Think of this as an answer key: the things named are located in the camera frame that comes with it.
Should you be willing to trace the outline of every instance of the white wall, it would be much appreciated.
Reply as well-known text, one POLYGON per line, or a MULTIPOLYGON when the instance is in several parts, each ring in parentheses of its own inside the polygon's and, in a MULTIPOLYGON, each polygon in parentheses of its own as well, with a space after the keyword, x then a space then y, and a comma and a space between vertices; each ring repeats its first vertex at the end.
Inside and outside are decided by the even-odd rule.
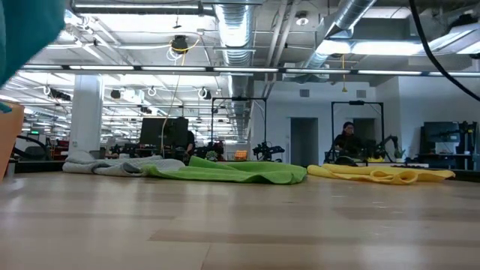
MULTIPOLYGON (((355 101, 356 90, 367 90, 366 101, 375 101, 375 88, 371 88, 366 82, 348 82, 349 91, 343 93, 343 84, 331 85, 329 83, 307 83, 299 85, 293 82, 277 82, 272 89, 267 104, 267 141, 273 146, 281 146, 286 150, 283 162, 290 162, 290 118, 305 117, 318 118, 319 134, 319 163, 325 157, 325 152, 332 144, 331 102, 332 101, 355 101), (299 89, 310 89, 310 97, 299 97, 299 89)), ((263 89, 263 82, 256 82, 256 92, 263 89)), ((339 134, 345 121, 353 118, 379 119, 378 113, 369 106, 349 106, 347 104, 336 105, 334 132, 339 134)), ((261 110, 253 107, 252 128, 250 131, 250 143, 252 148, 263 141, 263 117, 261 110)))
MULTIPOLYGON (((479 79, 459 80, 480 95, 479 79)), ((411 158, 419 153, 424 122, 480 122, 480 103, 446 78, 400 77, 399 89, 402 147, 411 158)))
MULTIPOLYGON (((394 77, 381 85, 376 87, 376 100, 383 102, 384 128, 385 138, 393 135, 397 136, 401 146, 401 109, 400 109, 400 91, 399 78, 394 77)), ((376 126, 377 137, 380 138, 381 121, 377 122, 376 126)), ((387 152, 393 158, 394 146, 392 142, 386 144, 387 152)))

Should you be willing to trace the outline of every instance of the gray cloth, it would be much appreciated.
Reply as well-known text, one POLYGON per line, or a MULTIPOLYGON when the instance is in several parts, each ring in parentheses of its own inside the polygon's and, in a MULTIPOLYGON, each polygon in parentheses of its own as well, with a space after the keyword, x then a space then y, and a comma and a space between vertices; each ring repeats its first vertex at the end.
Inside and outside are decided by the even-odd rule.
POLYGON ((102 176, 146 176, 142 167, 155 165, 160 171, 176 171, 185 167, 180 160, 163 159, 161 156, 96 160, 85 151, 76 151, 69 154, 62 169, 65 173, 87 173, 102 176))

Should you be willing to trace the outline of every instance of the monitor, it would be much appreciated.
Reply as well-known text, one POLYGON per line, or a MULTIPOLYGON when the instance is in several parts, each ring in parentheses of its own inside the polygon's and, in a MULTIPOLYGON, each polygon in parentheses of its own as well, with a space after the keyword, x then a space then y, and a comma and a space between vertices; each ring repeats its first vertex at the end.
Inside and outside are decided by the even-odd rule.
POLYGON ((459 143, 458 122, 425 122, 424 132, 429 143, 459 143))
MULTIPOLYGON (((144 118, 140 143, 159 146, 161 144, 162 126, 165 118, 144 118)), ((188 120, 186 118, 167 119, 163 131, 165 146, 186 146, 188 143, 188 120)))

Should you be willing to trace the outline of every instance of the doorway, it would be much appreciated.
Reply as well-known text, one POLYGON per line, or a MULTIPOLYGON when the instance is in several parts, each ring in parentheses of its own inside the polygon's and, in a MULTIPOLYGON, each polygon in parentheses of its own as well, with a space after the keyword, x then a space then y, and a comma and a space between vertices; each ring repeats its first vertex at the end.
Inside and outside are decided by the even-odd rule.
POLYGON ((302 167, 319 164, 318 118, 290 119, 291 164, 302 167))

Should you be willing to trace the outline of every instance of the silver duct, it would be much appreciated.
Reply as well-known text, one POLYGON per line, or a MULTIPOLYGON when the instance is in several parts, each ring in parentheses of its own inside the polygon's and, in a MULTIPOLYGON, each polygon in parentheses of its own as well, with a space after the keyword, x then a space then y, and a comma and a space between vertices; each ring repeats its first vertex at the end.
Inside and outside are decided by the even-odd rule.
MULTIPOLYGON (((252 43, 254 6, 243 4, 216 4, 218 31, 223 47, 249 47, 252 43)), ((241 50, 223 51, 223 60, 229 67, 245 67, 252 64, 252 52, 241 50)), ((253 80, 248 76, 229 76, 228 88, 231 97, 251 97, 253 80)), ((250 103, 233 102, 238 139, 244 140, 248 126, 250 103)))
MULTIPOLYGON (((333 14, 334 19, 331 23, 321 25, 321 29, 318 30, 318 32, 322 33, 319 42, 322 43, 325 38, 352 29, 376 1, 377 0, 342 0, 340 4, 338 4, 337 12, 333 14)), ((329 55, 313 52, 302 67, 313 69, 321 68, 328 57, 329 55)), ((310 76, 302 76, 295 81, 297 81, 297 83, 306 83, 308 77, 310 76)))

